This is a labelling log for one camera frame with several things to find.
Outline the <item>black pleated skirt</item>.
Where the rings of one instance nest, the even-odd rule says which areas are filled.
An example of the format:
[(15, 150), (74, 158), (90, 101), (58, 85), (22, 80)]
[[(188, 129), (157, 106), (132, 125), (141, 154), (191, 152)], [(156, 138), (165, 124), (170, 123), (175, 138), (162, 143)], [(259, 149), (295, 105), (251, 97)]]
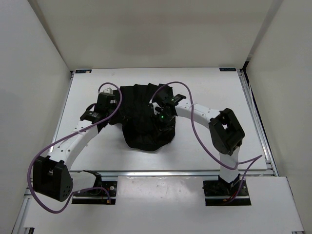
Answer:
[(121, 106), (109, 120), (110, 125), (120, 124), (125, 142), (130, 148), (153, 152), (171, 143), (175, 137), (176, 119), (169, 129), (160, 128), (154, 111), (149, 106), (152, 95), (162, 84), (135, 84), (121, 86)]

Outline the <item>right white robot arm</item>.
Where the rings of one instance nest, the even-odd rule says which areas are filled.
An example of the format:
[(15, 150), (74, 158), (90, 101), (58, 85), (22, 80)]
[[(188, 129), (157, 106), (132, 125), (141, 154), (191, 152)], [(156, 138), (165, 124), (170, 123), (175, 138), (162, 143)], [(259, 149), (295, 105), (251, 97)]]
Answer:
[(226, 108), (218, 111), (193, 103), (184, 95), (153, 95), (150, 104), (153, 107), (158, 128), (161, 131), (173, 128), (175, 117), (191, 120), (207, 128), (211, 135), (214, 148), (219, 152), (219, 159), (209, 155), (219, 163), (219, 190), (232, 194), (240, 181), (238, 171), (238, 153), (245, 133), (234, 112)]

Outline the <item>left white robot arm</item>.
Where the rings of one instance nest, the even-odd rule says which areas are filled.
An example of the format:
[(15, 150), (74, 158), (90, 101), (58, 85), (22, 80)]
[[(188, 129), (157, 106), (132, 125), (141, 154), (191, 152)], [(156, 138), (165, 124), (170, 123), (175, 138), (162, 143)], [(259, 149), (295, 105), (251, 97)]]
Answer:
[(75, 127), (74, 136), (63, 140), (46, 157), (39, 156), (33, 165), (35, 192), (57, 201), (65, 201), (72, 192), (84, 190), (97, 195), (102, 190), (99, 173), (83, 170), (70, 173), (71, 167), (88, 143), (106, 127), (107, 117), (117, 104), (115, 95), (101, 92), (94, 109), (87, 108)]

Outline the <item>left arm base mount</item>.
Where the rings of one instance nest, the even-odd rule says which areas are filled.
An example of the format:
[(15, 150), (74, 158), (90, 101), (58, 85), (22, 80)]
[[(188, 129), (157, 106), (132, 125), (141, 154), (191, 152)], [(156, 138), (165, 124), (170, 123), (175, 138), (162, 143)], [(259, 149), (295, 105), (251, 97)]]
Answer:
[(72, 204), (115, 205), (117, 181), (103, 180), (95, 171), (84, 170), (72, 174), (74, 179)]

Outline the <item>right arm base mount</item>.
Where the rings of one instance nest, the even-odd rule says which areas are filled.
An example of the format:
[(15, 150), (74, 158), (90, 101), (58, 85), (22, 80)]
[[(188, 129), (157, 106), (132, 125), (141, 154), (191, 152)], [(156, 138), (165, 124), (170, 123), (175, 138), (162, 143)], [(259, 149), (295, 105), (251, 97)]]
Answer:
[(239, 187), (240, 183), (228, 190), (221, 181), (204, 180), (202, 189), (205, 206), (251, 206), (247, 183), (243, 180), (242, 186)]

